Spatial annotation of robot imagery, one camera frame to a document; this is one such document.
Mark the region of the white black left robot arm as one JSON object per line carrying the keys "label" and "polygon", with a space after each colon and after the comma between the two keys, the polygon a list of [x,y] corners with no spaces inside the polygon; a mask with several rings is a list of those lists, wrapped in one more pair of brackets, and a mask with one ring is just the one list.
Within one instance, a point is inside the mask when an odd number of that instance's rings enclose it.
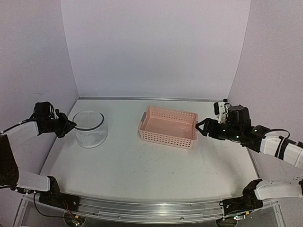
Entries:
{"label": "white black left robot arm", "polygon": [[56,117],[32,117],[1,131],[0,133],[0,184],[20,194],[38,195],[42,204],[76,211],[80,198],[63,193],[55,177],[37,174],[21,159],[23,151],[29,151],[32,140],[41,134],[53,133],[63,138],[76,123],[64,113]]}

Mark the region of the white mesh laundry bag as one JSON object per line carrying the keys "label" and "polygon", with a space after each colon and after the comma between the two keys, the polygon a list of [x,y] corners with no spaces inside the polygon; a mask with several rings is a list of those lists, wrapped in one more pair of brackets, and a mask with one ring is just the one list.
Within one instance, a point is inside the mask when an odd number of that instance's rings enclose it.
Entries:
{"label": "white mesh laundry bag", "polygon": [[81,111],[74,115],[75,136],[78,144],[84,148],[95,148],[107,138],[108,127],[102,113]]}

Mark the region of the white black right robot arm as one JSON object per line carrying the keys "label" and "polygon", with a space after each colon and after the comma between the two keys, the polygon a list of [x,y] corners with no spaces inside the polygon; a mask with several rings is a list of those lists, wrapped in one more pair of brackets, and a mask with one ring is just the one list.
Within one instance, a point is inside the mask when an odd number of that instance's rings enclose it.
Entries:
{"label": "white black right robot arm", "polygon": [[249,118],[220,122],[206,118],[196,124],[204,136],[237,142],[253,153],[260,178],[244,187],[240,197],[221,202],[225,216],[240,215],[260,209],[272,198],[302,198],[303,144],[290,135],[282,136],[282,129],[252,126]]}

